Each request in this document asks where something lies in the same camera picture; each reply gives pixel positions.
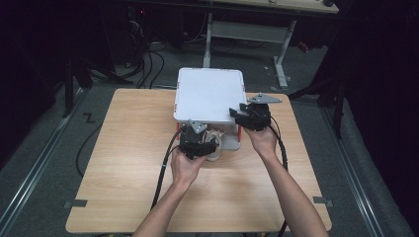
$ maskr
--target handheld controller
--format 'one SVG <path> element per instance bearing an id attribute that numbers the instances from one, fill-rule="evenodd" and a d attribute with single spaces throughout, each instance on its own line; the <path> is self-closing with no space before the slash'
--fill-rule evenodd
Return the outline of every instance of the handheld controller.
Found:
<path id="1" fill-rule="evenodd" d="M 219 143 L 215 137 L 206 142 L 207 126 L 196 121 L 190 123 L 192 126 L 185 126 L 181 132 L 179 149 L 191 160 L 195 156 L 206 156 L 215 152 Z"/>
<path id="2" fill-rule="evenodd" d="M 259 93 L 248 101 L 249 105 L 239 105 L 240 111 L 245 114 L 240 114 L 230 108 L 230 116 L 234 118 L 235 123 L 255 131 L 263 130 L 271 125 L 271 112 L 268 103 L 279 103 L 281 100 Z"/>

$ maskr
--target person's left hand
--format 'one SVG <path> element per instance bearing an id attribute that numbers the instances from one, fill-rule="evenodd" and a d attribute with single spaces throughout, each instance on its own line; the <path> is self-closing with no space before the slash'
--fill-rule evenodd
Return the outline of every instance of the person's left hand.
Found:
<path id="1" fill-rule="evenodd" d="M 179 148 L 175 148 L 172 152 L 172 161 L 170 164 L 172 167 L 173 184 L 188 189 L 197 178 L 200 168 L 205 161 L 205 156 L 190 160 Z"/>

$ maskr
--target floor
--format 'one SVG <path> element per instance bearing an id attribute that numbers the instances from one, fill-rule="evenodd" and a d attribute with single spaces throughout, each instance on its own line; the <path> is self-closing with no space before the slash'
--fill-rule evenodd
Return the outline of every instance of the floor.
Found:
<path id="1" fill-rule="evenodd" d="M 327 52 L 327 47 L 309 52 L 290 47 L 283 63 L 285 73 L 290 77 L 289 87 L 282 89 L 272 62 L 279 48 L 274 43 L 240 41 L 233 45 L 230 41 L 216 41 L 211 67 L 241 70 L 247 92 L 290 94 L 309 85 Z M 185 44 L 182 49 L 157 42 L 151 50 L 152 63 L 147 55 L 144 56 L 145 72 L 153 65 L 144 87 L 148 88 L 150 79 L 155 76 L 153 89 L 173 89 L 181 67 L 202 67 L 204 48 L 199 42 Z M 130 70 L 118 67 L 120 74 Z M 100 234 L 68 233 L 65 222 L 70 209 L 66 204 L 77 193 L 81 182 L 77 167 L 84 172 L 114 91 L 122 87 L 134 88 L 141 80 L 141 73 L 129 79 L 133 81 L 131 85 L 95 79 L 91 90 L 79 91 L 76 95 L 76 109 L 69 118 L 62 117 L 63 88 L 57 92 L 55 105 L 34 124 L 31 133 L 0 172 L 0 213 L 4 213 L 0 236 Z M 328 210 L 333 223 L 330 236 L 413 236 L 363 145 L 349 106 L 345 104 L 343 138 L 339 140 L 330 130 L 330 109 L 318 108 L 315 98 L 304 96 L 292 101 L 292 105 L 320 189 L 330 200 Z M 355 181 L 351 172 L 348 173 L 351 170 L 348 161 L 355 171 Z M 354 183 L 362 186 L 364 196 L 361 197 L 367 198 L 367 208 L 374 215 L 373 219 L 363 215 L 365 202 L 359 199 Z M 26 189 L 27 194 L 19 196 L 20 189 Z"/>

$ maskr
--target silver clamp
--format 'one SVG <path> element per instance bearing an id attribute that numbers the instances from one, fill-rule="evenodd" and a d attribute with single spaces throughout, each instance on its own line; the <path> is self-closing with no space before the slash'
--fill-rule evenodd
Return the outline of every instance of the silver clamp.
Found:
<path id="1" fill-rule="evenodd" d="M 274 97 L 267 96 L 267 95 L 262 94 L 260 92 L 257 96 L 254 96 L 252 98 L 248 98 L 247 101 L 250 102 L 250 103 L 253 103 L 253 104 L 270 104 L 270 103 L 280 103 L 283 100 L 281 100 L 279 98 L 274 98 Z"/>
<path id="2" fill-rule="evenodd" d="M 194 132 L 196 134 L 201 133 L 202 131 L 207 129 L 207 125 L 206 124 L 202 124 L 198 121 L 193 121 L 189 119 L 189 123 L 191 124 L 191 127 L 194 129 Z"/>

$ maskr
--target black curtain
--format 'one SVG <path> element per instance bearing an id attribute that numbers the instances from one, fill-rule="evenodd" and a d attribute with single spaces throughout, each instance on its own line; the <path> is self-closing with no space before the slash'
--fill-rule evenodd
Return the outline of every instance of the black curtain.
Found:
<path id="1" fill-rule="evenodd" d="M 54 90 L 64 78 L 56 8 L 52 1 L 0 2 L 0 167 L 53 105 Z"/>
<path id="2" fill-rule="evenodd" d="M 361 25 L 340 28 L 312 85 L 333 96 L 343 85 L 358 129 L 400 212 L 419 235 L 419 5 L 354 1 Z"/>

